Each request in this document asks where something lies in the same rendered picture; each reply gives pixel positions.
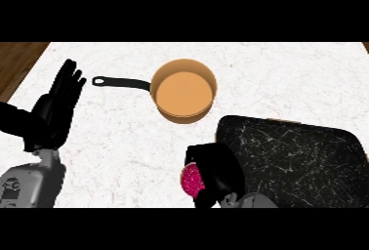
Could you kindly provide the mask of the black marbled tray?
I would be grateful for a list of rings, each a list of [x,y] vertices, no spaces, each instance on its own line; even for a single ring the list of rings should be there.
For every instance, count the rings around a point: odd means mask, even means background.
[[[244,189],[280,208],[369,206],[369,161],[342,129],[225,115],[215,140],[237,158]]]

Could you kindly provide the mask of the pink frosted cupcake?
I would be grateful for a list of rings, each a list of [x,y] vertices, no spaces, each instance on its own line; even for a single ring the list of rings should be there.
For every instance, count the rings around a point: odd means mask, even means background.
[[[190,162],[181,170],[179,185],[185,194],[193,198],[197,197],[199,192],[205,189],[199,168],[194,162]]]

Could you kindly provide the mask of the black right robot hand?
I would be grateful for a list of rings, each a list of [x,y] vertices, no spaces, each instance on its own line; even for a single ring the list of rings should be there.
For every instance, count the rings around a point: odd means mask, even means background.
[[[184,164],[193,163],[205,188],[193,197],[196,208],[210,208],[215,203],[233,207],[244,195],[243,171],[227,145],[210,143],[187,146]]]

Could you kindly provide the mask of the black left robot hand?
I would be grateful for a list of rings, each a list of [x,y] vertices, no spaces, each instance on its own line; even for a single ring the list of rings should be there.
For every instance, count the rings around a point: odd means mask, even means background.
[[[0,131],[23,139],[24,152],[57,150],[64,144],[85,83],[76,63],[66,60],[48,93],[39,96],[30,111],[0,102]]]

